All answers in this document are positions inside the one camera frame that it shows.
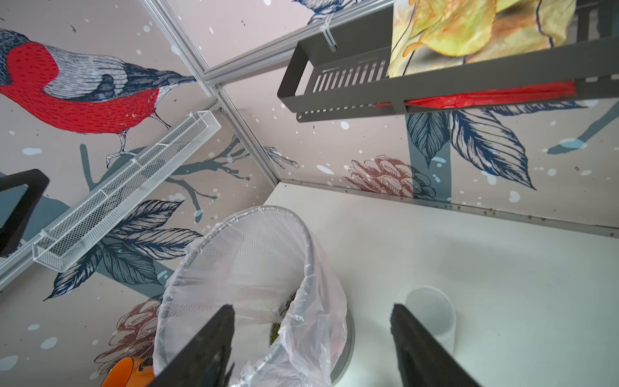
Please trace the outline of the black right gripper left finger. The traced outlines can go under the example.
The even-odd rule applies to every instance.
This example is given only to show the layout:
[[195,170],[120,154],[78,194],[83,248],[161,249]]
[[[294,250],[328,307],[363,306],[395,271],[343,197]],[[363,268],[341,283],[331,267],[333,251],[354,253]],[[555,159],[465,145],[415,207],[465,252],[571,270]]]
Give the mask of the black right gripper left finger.
[[160,387],[229,385],[234,368],[228,364],[235,333],[234,318],[233,306],[222,306],[150,385]]

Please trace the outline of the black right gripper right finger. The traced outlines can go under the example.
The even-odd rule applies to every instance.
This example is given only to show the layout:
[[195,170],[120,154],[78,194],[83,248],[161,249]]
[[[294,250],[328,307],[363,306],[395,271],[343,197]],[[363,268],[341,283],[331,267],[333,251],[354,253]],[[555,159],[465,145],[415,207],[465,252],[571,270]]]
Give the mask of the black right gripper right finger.
[[393,306],[390,322],[404,386],[479,386],[405,306]]

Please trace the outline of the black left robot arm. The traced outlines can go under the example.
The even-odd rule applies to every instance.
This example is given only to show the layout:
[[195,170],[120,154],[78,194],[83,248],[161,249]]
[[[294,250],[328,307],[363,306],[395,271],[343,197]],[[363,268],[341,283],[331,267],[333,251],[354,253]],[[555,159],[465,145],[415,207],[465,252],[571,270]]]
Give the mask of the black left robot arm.
[[1,191],[25,185],[27,187],[1,228],[1,256],[13,253],[25,232],[37,203],[44,195],[49,178],[38,169],[31,169],[1,178]]

